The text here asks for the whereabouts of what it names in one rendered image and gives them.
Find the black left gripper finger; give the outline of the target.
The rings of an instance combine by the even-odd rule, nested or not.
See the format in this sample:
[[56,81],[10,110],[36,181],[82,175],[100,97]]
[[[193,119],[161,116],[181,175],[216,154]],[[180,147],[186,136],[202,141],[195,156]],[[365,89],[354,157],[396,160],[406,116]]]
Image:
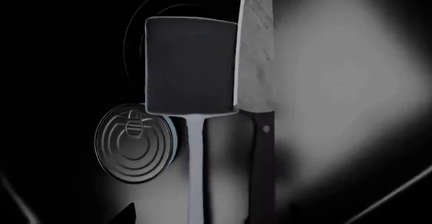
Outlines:
[[114,218],[113,224],[136,224],[136,209],[133,202],[129,203]]

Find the black spatula with silver handle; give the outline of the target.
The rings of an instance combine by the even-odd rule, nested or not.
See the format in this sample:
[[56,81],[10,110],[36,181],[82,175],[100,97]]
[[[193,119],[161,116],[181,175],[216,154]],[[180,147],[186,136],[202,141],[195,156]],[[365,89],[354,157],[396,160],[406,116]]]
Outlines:
[[153,115],[186,120],[188,224],[205,224],[203,126],[234,112],[236,23],[198,17],[145,22],[145,105]]

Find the steel knife with black handle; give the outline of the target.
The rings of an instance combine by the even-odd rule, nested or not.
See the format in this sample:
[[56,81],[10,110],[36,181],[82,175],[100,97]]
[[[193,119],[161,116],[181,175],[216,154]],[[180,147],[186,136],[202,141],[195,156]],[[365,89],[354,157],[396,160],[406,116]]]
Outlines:
[[235,106],[252,120],[248,224],[277,224],[275,217],[275,111],[270,99],[273,0],[240,0]]

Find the metal pull-tab tin can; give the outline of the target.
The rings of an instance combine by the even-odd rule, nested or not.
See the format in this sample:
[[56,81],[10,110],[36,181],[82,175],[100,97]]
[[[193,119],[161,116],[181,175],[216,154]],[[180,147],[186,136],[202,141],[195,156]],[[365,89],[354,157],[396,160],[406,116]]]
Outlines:
[[123,104],[100,120],[94,152],[102,169],[122,183],[141,184],[174,161],[178,135],[167,116],[148,114],[144,104]]

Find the dark round plate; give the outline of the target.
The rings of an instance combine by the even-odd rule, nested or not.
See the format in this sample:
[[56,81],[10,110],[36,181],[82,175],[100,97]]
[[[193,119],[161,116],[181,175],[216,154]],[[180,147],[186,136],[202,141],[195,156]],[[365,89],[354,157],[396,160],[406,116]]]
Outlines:
[[138,0],[132,6],[123,39],[124,69],[132,87],[134,100],[145,100],[145,22],[149,17],[197,17],[238,21],[240,0]]

